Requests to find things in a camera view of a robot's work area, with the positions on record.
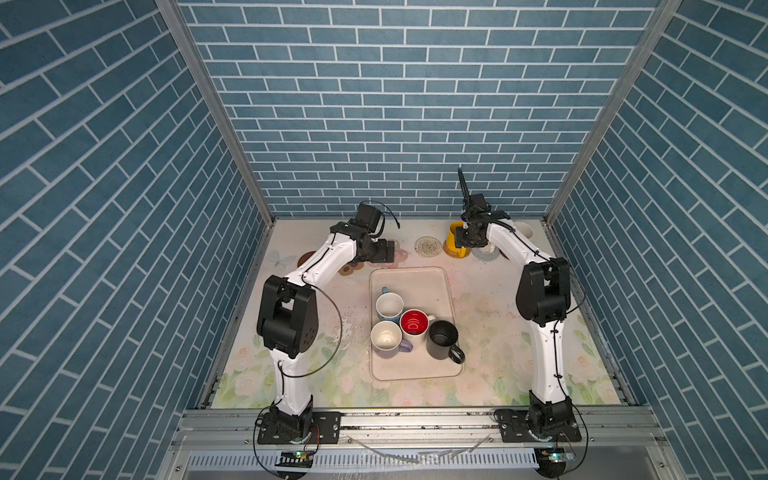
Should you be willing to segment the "beige plastic tray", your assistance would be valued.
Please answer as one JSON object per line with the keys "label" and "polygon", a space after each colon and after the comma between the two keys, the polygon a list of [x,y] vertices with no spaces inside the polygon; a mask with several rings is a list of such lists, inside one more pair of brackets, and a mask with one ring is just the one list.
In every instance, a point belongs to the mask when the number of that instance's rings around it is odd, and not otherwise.
{"label": "beige plastic tray", "polygon": [[440,267],[379,269],[370,276],[371,374],[381,382],[457,377],[459,343],[438,347],[433,323],[455,324],[448,277]]}

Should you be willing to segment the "cork paw print coaster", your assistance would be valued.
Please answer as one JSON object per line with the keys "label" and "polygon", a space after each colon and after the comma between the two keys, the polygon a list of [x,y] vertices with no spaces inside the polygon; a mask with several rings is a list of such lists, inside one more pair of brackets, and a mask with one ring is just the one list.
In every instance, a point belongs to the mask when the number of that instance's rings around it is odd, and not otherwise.
{"label": "cork paw print coaster", "polygon": [[364,267],[365,267],[364,262],[349,262],[339,270],[339,274],[341,276],[349,276],[349,275],[352,275],[354,272],[363,269]]}

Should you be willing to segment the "black mug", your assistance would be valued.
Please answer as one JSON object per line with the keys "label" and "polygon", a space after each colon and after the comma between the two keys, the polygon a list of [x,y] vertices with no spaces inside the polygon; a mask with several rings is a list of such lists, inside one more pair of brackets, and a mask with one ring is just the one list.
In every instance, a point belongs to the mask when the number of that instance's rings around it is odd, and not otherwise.
{"label": "black mug", "polygon": [[446,320],[435,320],[427,332],[427,351],[436,360],[450,359],[456,364],[465,362],[465,353],[458,345],[459,332]]}

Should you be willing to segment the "red mug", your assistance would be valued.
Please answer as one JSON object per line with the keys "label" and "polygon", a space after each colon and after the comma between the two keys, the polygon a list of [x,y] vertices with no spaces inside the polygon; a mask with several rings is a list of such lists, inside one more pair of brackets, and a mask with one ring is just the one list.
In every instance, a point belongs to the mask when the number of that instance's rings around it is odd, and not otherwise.
{"label": "red mug", "polygon": [[414,347],[423,344],[426,340],[430,324],[435,319],[434,315],[426,314],[419,309],[406,310],[399,320],[403,338]]}

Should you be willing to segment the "white speckled mug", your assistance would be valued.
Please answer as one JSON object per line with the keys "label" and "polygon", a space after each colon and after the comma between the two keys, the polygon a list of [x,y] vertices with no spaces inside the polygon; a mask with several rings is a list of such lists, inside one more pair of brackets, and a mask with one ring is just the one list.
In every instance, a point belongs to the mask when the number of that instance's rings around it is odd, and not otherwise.
{"label": "white speckled mug", "polygon": [[527,239],[531,239],[534,235],[533,228],[530,224],[522,221],[518,221],[514,223],[514,226],[516,230],[523,236],[525,236]]}

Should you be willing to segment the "brown round coaster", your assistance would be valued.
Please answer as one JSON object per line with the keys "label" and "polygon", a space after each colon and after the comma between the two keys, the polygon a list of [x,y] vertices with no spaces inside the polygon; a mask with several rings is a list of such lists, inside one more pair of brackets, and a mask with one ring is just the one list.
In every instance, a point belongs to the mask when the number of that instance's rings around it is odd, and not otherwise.
{"label": "brown round coaster", "polygon": [[315,254],[315,251],[309,251],[303,254],[297,261],[297,266],[301,267],[304,263],[306,263],[313,255]]}

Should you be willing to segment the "aluminium front rail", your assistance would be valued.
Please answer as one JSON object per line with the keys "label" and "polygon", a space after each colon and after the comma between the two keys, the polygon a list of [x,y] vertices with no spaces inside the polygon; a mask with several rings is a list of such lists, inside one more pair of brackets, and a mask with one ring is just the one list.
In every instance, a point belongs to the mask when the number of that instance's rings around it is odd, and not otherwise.
{"label": "aluminium front rail", "polygon": [[[254,426],[259,412],[245,409],[188,410],[171,441],[172,451],[246,449],[262,434]],[[580,406],[577,425],[536,438],[523,408],[498,407],[318,408],[310,432],[321,445],[458,448],[480,444],[544,448],[657,446],[666,435],[651,409],[643,406]]]}

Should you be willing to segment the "yellow mug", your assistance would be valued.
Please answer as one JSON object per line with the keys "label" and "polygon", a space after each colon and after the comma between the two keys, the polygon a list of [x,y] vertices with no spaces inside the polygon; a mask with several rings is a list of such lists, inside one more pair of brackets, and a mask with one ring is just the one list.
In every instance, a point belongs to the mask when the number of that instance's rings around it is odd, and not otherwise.
{"label": "yellow mug", "polygon": [[456,233],[458,230],[461,230],[463,226],[464,224],[462,221],[452,223],[449,227],[448,236],[443,243],[444,252],[452,258],[463,259],[471,253],[470,248],[458,247],[456,245]]}

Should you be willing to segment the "light blue mug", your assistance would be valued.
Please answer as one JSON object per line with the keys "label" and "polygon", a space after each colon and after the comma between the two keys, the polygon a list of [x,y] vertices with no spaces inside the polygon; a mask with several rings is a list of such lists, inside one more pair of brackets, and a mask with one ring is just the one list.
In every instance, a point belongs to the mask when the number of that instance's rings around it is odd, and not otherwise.
{"label": "light blue mug", "polygon": [[376,299],[375,310],[380,321],[398,323],[405,310],[404,300],[397,293],[383,287]]}

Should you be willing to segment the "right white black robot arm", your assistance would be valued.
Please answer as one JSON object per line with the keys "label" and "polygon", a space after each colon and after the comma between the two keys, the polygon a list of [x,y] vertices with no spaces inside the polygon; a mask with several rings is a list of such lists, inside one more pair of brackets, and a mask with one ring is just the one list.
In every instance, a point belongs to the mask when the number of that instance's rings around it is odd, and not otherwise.
{"label": "right white black robot arm", "polygon": [[529,393],[528,429],[540,441],[559,437],[579,441],[581,432],[573,402],[565,389],[562,324],[570,312],[570,266],[533,246],[508,221],[510,216],[494,210],[481,194],[472,194],[465,184],[463,226],[455,233],[459,248],[497,247],[520,267],[515,297],[519,314],[532,323],[534,373]]}

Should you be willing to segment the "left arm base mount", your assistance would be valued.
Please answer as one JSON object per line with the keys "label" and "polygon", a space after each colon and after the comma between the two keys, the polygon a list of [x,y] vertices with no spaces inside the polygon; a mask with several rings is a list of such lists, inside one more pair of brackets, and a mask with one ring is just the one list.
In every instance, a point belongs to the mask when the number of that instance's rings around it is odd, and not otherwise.
{"label": "left arm base mount", "polygon": [[280,410],[266,412],[256,428],[259,445],[304,443],[337,444],[342,415],[338,411],[318,411],[298,416]]}

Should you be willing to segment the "pink flower coaster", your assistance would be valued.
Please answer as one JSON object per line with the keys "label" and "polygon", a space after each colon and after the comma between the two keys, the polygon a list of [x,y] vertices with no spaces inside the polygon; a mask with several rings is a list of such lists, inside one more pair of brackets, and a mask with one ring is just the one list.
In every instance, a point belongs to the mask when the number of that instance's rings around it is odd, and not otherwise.
{"label": "pink flower coaster", "polygon": [[388,268],[398,268],[408,260],[409,254],[404,249],[397,249],[394,254],[394,260],[388,265]]}

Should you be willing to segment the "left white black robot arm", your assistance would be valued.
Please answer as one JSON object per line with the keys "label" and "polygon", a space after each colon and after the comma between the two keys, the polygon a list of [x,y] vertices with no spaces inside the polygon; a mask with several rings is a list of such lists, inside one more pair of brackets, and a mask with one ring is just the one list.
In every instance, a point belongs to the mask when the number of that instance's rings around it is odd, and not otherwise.
{"label": "left white black robot arm", "polygon": [[297,269],[264,283],[257,334],[270,350],[276,399],[263,418],[261,443],[298,444],[319,436],[307,380],[313,373],[306,369],[306,352],[319,328],[317,294],[349,263],[394,261],[394,243],[381,237],[386,218],[377,205],[362,201],[355,216],[333,225],[324,244]]}

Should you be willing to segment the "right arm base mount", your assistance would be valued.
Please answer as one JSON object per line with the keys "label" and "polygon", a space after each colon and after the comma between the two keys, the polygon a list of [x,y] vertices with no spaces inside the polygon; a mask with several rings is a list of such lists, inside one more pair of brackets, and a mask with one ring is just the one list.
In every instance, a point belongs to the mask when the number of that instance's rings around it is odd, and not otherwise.
{"label": "right arm base mount", "polygon": [[499,425],[504,443],[551,443],[566,439],[575,443],[582,440],[582,433],[572,412],[545,415],[531,409],[496,409],[493,419]]}

